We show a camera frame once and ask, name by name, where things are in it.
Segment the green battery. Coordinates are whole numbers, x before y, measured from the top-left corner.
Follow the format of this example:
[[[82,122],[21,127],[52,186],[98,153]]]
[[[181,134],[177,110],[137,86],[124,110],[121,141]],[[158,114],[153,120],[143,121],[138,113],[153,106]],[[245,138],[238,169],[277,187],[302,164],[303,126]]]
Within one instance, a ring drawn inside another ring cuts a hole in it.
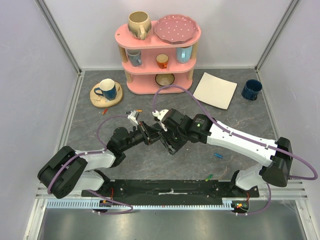
[[[205,181],[208,182],[212,177],[213,177],[213,174],[210,174],[209,176],[207,176],[207,177],[205,178]]]

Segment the grey blue mug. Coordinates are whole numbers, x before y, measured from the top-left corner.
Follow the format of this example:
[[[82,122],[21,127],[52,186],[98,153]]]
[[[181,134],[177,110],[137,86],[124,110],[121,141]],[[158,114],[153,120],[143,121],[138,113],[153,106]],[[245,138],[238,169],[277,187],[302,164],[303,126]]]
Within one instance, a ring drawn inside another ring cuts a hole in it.
[[[128,49],[127,56],[130,61],[130,63],[134,67],[139,67],[142,65],[142,59],[141,59],[141,50],[140,49]]]

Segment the black remote control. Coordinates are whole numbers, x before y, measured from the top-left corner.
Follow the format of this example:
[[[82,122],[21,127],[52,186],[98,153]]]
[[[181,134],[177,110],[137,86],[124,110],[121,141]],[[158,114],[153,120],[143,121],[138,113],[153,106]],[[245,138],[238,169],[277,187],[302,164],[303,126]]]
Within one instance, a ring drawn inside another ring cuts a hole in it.
[[[171,155],[176,154],[185,144],[172,130],[161,130],[159,136],[160,141]]]

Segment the beige ceramic mug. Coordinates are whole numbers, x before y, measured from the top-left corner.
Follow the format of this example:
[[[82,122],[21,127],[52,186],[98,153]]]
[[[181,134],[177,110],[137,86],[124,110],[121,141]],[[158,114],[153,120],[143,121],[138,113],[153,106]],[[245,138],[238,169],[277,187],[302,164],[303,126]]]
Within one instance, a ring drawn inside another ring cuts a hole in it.
[[[152,23],[146,12],[135,11],[129,15],[127,27],[134,38],[144,41],[152,30]]]

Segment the pink three-tier shelf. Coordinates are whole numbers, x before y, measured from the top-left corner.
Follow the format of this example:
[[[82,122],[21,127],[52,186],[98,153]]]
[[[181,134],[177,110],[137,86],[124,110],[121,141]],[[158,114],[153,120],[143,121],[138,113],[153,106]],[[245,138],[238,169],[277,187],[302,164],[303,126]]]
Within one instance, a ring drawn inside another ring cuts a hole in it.
[[[128,25],[123,24],[115,31],[115,40],[121,55],[122,66],[126,75],[128,89],[134,94],[155,94],[160,88],[156,83],[157,74],[173,74],[174,84],[189,89],[193,83],[193,72],[197,61],[198,41],[201,29],[188,42],[183,44],[169,44],[161,41],[151,29],[145,40],[134,38],[129,32]],[[176,59],[176,48],[192,46],[190,60],[187,63],[179,63]],[[142,65],[133,66],[127,55],[127,50],[140,50]],[[156,57],[166,54],[169,57],[167,68],[161,69],[157,65]]]

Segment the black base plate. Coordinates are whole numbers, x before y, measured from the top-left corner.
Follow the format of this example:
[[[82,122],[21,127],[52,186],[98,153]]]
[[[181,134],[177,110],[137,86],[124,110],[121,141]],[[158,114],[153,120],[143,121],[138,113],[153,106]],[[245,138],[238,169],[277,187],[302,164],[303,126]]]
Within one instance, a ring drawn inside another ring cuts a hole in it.
[[[96,192],[135,206],[221,205],[223,198],[260,196],[257,186],[242,190],[229,181],[213,179],[116,179],[107,181]]]

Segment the blue metallic battery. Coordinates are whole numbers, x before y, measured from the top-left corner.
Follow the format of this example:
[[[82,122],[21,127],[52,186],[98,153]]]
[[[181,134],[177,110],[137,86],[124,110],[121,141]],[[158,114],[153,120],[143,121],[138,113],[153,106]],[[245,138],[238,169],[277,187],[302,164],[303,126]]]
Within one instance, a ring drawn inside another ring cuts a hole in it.
[[[220,158],[220,159],[222,159],[222,158],[223,158],[223,156],[222,156],[222,155],[220,155],[220,154],[218,154],[218,153],[214,153],[214,155],[215,155],[216,157]]]

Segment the pink dotted plate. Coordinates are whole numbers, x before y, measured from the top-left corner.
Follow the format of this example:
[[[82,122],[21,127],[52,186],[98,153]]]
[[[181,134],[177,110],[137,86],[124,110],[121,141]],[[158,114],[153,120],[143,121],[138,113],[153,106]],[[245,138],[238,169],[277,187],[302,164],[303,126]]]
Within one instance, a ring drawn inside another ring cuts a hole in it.
[[[156,21],[154,33],[168,44],[184,44],[191,40],[199,28],[197,23],[189,16],[169,14]]]

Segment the small orange cup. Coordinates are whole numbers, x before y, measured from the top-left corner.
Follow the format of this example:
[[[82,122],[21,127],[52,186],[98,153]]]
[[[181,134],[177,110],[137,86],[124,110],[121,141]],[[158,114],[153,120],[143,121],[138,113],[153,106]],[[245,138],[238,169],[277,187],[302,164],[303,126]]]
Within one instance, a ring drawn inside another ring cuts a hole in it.
[[[161,53],[156,56],[156,63],[160,69],[166,69],[169,63],[169,56]]]

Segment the square white plate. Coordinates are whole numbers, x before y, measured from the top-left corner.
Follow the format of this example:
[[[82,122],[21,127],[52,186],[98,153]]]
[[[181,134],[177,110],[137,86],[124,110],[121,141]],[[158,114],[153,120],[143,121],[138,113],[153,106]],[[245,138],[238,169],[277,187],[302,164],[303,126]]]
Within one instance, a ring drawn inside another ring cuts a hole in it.
[[[237,83],[224,80],[205,72],[193,96],[200,102],[227,110],[234,96]]]

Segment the dark patterned bowl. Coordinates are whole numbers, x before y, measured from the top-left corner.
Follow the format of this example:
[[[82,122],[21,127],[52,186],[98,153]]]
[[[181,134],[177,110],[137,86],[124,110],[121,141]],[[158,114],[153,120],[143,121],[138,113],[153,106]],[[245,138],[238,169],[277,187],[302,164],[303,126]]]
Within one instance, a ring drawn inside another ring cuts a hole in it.
[[[173,73],[161,73],[155,75],[155,82],[159,88],[171,85],[175,81],[175,76]]]

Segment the dark blue mug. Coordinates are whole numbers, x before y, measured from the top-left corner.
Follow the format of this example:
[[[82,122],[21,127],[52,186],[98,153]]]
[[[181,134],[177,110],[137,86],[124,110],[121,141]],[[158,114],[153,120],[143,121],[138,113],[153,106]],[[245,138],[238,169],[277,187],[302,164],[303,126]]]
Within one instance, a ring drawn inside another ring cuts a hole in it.
[[[258,98],[260,91],[262,90],[263,86],[261,82],[256,79],[249,79],[246,81],[241,95],[246,100],[255,101]]]

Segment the light blue mug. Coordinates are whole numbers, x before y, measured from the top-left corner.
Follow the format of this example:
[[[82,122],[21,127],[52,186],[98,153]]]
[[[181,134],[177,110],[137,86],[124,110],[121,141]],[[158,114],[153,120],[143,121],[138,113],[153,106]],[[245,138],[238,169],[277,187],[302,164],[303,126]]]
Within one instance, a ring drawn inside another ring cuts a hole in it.
[[[192,54],[193,46],[186,46],[186,47],[177,47],[176,50],[176,60],[181,63],[185,64],[189,61],[191,54]]]

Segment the beige round saucer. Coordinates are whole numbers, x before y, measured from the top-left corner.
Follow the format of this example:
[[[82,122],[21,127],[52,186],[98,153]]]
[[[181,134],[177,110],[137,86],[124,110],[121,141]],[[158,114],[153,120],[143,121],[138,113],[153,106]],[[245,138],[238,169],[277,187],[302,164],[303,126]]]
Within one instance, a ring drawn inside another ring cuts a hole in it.
[[[123,88],[118,82],[115,82],[116,98],[113,100],[108,100],[104,96],[97,95],[94,92],[94,89],[97,88],[98,86],[99,86],[99,84],[97,83],[90,91],[90,101],[95,107],[109,108],[109,107],[112,107],[112,106],[118,104],[122,100],[123,95],[124,95]]]

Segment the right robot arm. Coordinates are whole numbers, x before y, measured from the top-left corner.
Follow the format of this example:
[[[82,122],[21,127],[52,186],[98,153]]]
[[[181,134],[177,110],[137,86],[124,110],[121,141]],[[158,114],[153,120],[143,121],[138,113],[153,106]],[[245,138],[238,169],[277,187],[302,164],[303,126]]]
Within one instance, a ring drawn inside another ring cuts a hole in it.
[[[234,173],[229,184],[233,196],[240,197],[262,183],[287,186],[292,165],[292,157],[286,154],[292,152],[288,139],[259,138],[230,128],[220,121],[210,120],[205,114],[190,118],[173,108],[155,111],[153,116],[162,127],[161,142],[171,155],[191,142],[223,147],[256,161],[256,165]]]

